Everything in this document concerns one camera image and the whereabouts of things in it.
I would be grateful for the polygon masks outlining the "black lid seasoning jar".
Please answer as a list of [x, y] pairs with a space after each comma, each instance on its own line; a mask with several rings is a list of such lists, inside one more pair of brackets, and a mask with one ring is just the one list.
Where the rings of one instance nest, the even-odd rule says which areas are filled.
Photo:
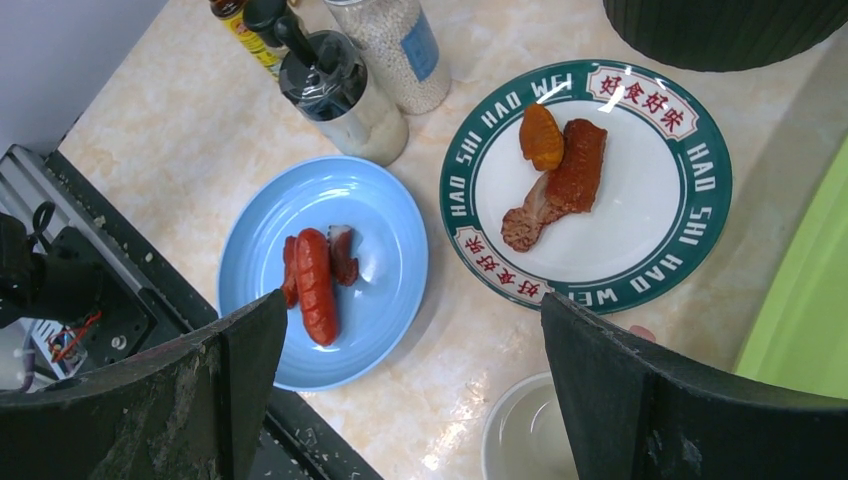
[[288, 47], [279, 88], [338, 150], [388, 166], [409, 138], [406, 119], [346, 35], [335, 30], [306, 34], [292, 14], [274, 23]]

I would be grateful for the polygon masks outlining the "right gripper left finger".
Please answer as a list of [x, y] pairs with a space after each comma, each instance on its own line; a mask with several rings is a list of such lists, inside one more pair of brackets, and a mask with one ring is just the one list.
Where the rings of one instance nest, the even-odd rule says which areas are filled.
[[1, 397], [5, 479], [244, 479], [287, 328], [274, 291], [205, 327]]

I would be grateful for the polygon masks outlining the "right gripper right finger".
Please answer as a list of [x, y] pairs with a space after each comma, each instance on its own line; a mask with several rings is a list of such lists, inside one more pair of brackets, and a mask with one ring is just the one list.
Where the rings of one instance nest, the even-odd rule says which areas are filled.
[[724, 372], [557, 293], [545, 350], [582, 479], [843, 479], [847, 403]]

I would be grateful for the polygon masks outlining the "silver lid spice jar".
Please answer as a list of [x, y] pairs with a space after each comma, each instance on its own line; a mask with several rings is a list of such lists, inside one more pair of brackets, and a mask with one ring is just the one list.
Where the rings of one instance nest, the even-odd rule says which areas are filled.
[[451, 77], [418, 1], [328, 1], [339, 27], [406, 114], [437, 108]]

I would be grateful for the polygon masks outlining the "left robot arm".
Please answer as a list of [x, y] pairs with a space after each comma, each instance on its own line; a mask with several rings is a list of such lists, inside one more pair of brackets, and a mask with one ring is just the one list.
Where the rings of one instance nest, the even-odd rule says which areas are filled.
[[21, 318], [76, 326], [99, 307], [102, 268], [62, 255], [45, 237], [55, 210], [54, 202], [41, 203], [32, 232], [16, 217], [1, 215], [2, 328]]

